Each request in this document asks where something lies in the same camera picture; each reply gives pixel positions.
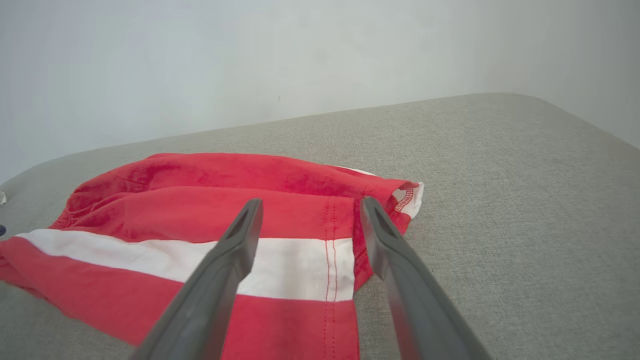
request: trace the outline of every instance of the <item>white fabric edge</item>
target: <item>white fabric edge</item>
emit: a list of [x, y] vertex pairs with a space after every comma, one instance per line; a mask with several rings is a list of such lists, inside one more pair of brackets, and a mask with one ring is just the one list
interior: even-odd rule
[[[185, 282], [217, 244], [182, 240], [129, 243], [86, 231], [38, 229], [18, 234], [43, 253]], [[260, 238], [251, 273], [238, 294], [274, 299], [343, 301], [353, 298], [351, 238]]]

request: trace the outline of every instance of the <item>folded garment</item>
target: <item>folded garment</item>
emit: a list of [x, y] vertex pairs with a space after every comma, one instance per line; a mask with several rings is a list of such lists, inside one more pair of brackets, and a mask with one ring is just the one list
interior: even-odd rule
[[0, 242], [0, 280], [139, 345], [244, 204], [264, 202], [224, 359], [357, 359], [354, 291], [371, 276], [360, 199], [401, 232], [422, 183], [252, 154], [158, 154], [78, 187], [48, 229]]

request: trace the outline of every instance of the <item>white backdrop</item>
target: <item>white backdrop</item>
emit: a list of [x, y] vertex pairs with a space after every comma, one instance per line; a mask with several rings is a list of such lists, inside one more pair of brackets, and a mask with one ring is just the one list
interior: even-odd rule
[[74, 152], [477, 92], [640, 146], [636, 0], [2, 0], [0, 183]]

